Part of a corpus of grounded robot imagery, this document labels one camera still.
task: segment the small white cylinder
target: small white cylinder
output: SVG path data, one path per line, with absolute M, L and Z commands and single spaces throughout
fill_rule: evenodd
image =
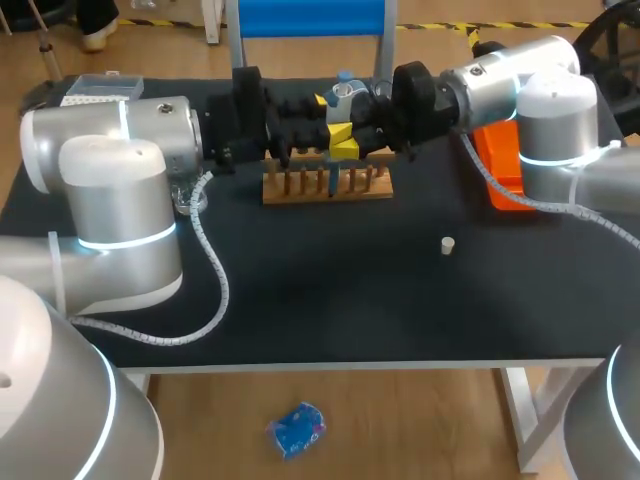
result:
M 440 251 L 443 255 L 451 255 L 456 241 L 451 237 L 444 237 L 440 242 Z

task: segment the black tabletop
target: black tabletop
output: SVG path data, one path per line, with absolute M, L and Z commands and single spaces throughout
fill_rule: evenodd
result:
M 286 95 L 329 84 L 274 88 Z M 145 80 L 145 96 L 184 94 L 202 117 L 206 96 L 226 88 Z M 602 143 L 619 137 L 606 108 L 601 117 Z M 118 367 L 606 356 L 638 324 L 640 255 L 573 218 L 491 211 L 484 184 L 457 152 L 441 138 L 415 162 L 394 162 L 390 200 L 263 206 L 260 165 L 216 177 L 202 223 L 231 287 L 218 328 L 176 348 L 83 333 Z M 609 218 L 640 234 L 640 219 Z M 50 230 L 74 234 L 65 201 L 39 194 L 21 168 L 0 234 Z M 184 218 L 178 236 L 180 291 L 153 308 L 100 318 L 162 336 L 211 318 L 218 281 Z M 444 236 L 456 240 L 451 256 L 440 253 Z

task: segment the chair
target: chair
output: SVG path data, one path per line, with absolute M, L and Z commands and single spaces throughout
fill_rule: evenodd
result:
M 247 65 L 244 38 L 374 35 L 373 85 L 392 81 L 397 0 L 227 0 L 233 68 Z

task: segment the plastic container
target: plastic container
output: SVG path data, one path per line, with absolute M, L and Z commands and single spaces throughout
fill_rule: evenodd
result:
M 67 92 L 67 97 L 120 97 L 137 100 L 144 90 L 144 80 L 139 76 L 118 74 L 80 75 Z
M 523 196 L 516 122 L 497 122 L 488 127 L 478 128 L 473 132 L 473 140 L 480 160 L 498 183 L 511 193 Z M 487 189 L 491 203 L 498 210 L 534 210 L 508 199 L 489 185 Z

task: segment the shoe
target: shoe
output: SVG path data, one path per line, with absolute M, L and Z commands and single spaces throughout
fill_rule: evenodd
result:
M 109 23 L 102 30 L 98 30 L 96 33 L 92 33 L 90 35 L 84 35 L 82 37 L 82 46 L 84 47 L 84 51 L 87 53 L 96 53 L 101 52 L 107 47 L 107 37 L 118 29 L 118 19 Z

